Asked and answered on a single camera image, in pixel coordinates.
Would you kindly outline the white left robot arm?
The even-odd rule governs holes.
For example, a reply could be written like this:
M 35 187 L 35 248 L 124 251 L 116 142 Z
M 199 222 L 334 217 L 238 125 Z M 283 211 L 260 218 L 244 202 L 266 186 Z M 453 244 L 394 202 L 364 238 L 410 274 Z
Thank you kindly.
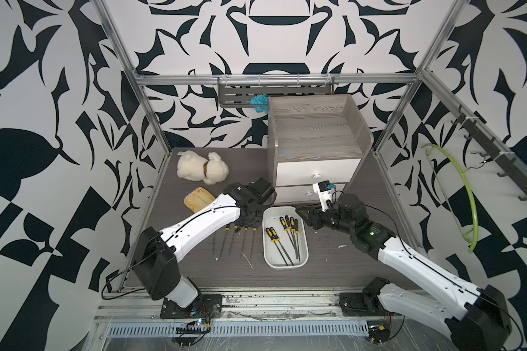
M 131 270 L 153 301 L 165 298 L 180 309 L 189 309 L 199 300 L 201 292 L 180 273 L 179 263 L 226 225 L 236 231 L 258 228 L 263 213 L 275 198 L 275 188 L 265 178 L 248 185 L 230 184 L 209 205 L 187 219 L 162 230 L 153 227 L 143 230 L 136 242 Z

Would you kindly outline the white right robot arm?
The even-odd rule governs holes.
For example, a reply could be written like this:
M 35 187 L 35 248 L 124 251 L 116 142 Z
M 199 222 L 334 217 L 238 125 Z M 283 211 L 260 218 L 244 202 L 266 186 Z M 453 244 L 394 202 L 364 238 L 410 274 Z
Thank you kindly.
M 433 263 L 389 228 L 369 218 L 355 195 L 342 195 L 325 206 L 298 207 L 303 222 L 315 230 L 345 233 L 351 243 L 425 291 L 406 292 L 376 277 L 362 291 L 362 303 L 400 314 L 448 337 L 458 350 L 503 350 L 512 333 L 505 296 L 491 285 L 480 288 Z

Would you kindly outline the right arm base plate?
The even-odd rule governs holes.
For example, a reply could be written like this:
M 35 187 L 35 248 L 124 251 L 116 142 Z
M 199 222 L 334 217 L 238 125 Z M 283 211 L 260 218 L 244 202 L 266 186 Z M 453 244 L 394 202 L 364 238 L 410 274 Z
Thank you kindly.
M 338 306 L 346 317 L 392 317 L 395 313 L 383 308 L 379 291 L 342 292 Z

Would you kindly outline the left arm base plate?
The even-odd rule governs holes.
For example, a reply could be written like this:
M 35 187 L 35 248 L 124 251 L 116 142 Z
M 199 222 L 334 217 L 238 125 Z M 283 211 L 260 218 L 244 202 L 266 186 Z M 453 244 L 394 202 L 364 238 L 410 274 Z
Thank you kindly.
M 221 294 L 201 294 L 187 307 L 180 307 L 174 301 L 164 298 L 160 318 L 162 320 L 218 317 L 222 311 Z

